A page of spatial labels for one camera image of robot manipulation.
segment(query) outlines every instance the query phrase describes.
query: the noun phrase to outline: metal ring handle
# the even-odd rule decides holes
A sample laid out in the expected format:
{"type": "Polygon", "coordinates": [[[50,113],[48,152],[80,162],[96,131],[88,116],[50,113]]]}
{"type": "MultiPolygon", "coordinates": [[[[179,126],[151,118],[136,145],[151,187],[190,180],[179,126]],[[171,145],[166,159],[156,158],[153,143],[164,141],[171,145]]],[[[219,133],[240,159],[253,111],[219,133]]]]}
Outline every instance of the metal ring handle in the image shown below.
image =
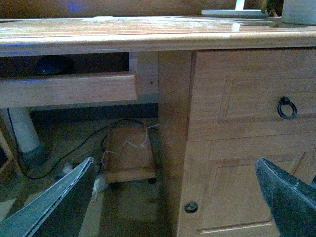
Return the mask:
{"type": "Polygon", "coordinates": [[[296,106],[290,101],[288,97],[282,97],[278,103],[277,112],[283,119],[295,119],[297,116],[297,108],[296,106]],[[292,114],[286,115],[283,113],[282,106],[289,105],[292,108],[292,114]]]}

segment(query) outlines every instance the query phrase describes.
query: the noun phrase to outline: desk leg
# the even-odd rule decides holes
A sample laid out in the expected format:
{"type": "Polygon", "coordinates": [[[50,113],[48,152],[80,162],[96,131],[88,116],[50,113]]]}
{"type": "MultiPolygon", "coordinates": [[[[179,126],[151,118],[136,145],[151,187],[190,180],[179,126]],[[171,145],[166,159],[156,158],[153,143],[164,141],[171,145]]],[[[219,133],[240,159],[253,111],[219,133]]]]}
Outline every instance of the desk leg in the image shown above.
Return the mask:
{"type": "Polygon", "coordinates": [[[3,117],[0,114],[0,146],[2,147],[7,162],[0,169],[0,180],[8,178],[10,173],[15,169],[18,175],[22,175],[17,160],[17,152],[14,140],[12,139],[7,126],[4,123],[3,117]]]}
{"type": "Polygon", "coordinates": [[[43,165],[48,159],[48,150],[38,138],[29,111],[23,107],[10,108],[9,111],[25,165],[28,168],[43,165]]]}

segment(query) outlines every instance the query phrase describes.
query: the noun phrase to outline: floor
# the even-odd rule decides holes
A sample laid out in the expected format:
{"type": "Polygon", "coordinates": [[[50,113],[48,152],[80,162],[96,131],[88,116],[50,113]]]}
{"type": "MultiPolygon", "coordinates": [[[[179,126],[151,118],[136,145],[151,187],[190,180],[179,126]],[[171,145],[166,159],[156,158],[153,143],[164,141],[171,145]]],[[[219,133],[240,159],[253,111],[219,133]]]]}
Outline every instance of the floor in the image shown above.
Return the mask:
{"type": "MultiPolygon", "coordinates": [[[[91,133],[111,122],[113,121],[101,120],[36,126],[39,137],[50,150],[50,156],[46,164],[32,170],[31,175],[38,177],[45,174],[61,156],[82,143],[91,133]]],[[[156,119],[149,119],[147,125],[156,124],[156,122],[156,119]]],[[[131,124],[137,125],[132,121],[123,121],[117,126],[131,124]]],[[[61,170],[66,161],[75,159],[74,162],[81,162],[88,156],[94,156],[100,160],[102,152],[94,150],[100,147],[100,141],[106,134],[106,129],[94,134],[43,179],[29,180],[12,174],[9,180],[0,187],[0,221],[14,214],[54,184],[62,176],[61,170]]],[[[114,189],[108,187],[98,195],[96,202],[89,204],[80,237],[171,236],[165,212],[157,131],[151,130],[150,140],[155,155],[157,182],[149,184],[147,180],[139,180],[121,183],[114,189]]]]}

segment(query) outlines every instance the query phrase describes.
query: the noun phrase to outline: wooden desk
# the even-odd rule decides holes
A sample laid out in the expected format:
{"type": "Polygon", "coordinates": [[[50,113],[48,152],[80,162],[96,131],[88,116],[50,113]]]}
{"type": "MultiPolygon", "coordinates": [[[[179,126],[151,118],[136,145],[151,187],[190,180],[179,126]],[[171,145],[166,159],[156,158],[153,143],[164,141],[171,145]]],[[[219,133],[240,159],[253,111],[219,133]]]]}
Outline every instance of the wooden desk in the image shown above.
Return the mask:
{"type": "Polygon", "coordinates": [[[265,156],[305,182],[316,173],[316,27],[205,17],[0,24],[2,57],[124,51],[159,52],[173,235],[277,237],[254,163],[265,156]],[[296,119],[278,115],[282,96],[296,104],[296,119]]]}

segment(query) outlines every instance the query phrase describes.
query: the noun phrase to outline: dark object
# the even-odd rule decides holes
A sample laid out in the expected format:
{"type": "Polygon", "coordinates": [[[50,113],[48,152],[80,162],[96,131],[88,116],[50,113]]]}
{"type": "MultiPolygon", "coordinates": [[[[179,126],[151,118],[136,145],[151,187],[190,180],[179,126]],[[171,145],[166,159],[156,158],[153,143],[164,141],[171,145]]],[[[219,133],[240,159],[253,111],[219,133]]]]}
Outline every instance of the dark object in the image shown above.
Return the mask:
{"type": "Polygon", "coordinates": [[[198,205],[195,202],[190,202],[184,207],[184,210],[189,214],[196,213],[198,211],[198,205]]]}
{"type": "Polygon", "coordinates": [[[44,142],[40,142],[39,146],[34,150],[23,153],[22,160],[25,165],[31,169],[32,167],[42,166],[49,157],[49,149],[44,142]]]}
{"type": "Polygon", "coordinates": [[[42,57],[35,65],[37,75],[67,74],[74,68],[74,62],[61,55],[50,55],[42,57]]]}
{"type": "Polygon", "coordinates": [[[158,103],[32,111],[34,124],[158,117],[158,103]]]}
{"type": "Polygon", "coordinates": [[[0,146],[0,168],[7,162],[8,158],[6,157],[4,150],[0,146]]]}
{"type": "Polygon", "coordinates": [[[267,12],[269,16],[272,15],[272,11],[275,12],[278,16],[282,16],[284,0],[268,0],[267,3],[267,12]]]}
{"type": "Polygon", "coordinates": [[[2,221],[0,236],[78,236],[95,177],[94,158],[87,158],[29,205],[2,221]]]}
{"type": "Polygon", "coordinates": [[[316,236],[316,189],[265,158],[256,163],[262,195],[282,237],[316,236]]]}
{"type": "Polygon", "coordinates": [[[147,179],[148,183],[149,184],[155,184],[157,182],[157,179],[156,178],[150,178],[150,179],[147,179]]]}
{"type": "MultiPolygon", "coordinates": [[[[71,73],[106,73],[129,71],[129,53],[87,53],[62,55],[74,62],[71,73]]],[[[0,57],[0,78],[36,75],[35,66],[43,56],[0,57]]]]}
{"type": "Polygon", "coordinates": [[[122,183],[119,183],[119,182],[117,182],[117,183],[111,183],[111,184],[109,184],[109,186],[110,186],[110,188],[111,188],[111,190],[116,190],[116,189],[118,189],[119,187],[121,187],[122,186],[122,183]]]}
{"type": "Polygon", "coordinates": [[[287,97],[282,97],[281,98],[281,100],[278,103],[277,112],[283,119],[295,119],[296,116],[297,116],[297,108],[296,108],[296,106],[287,97]],[[282,106],[283,105],[291,106],[291,108],[292,108],[292,114],[291,115],[286,115],[285,113],[283,113],[283,111],[282,111],[282,106]]]}

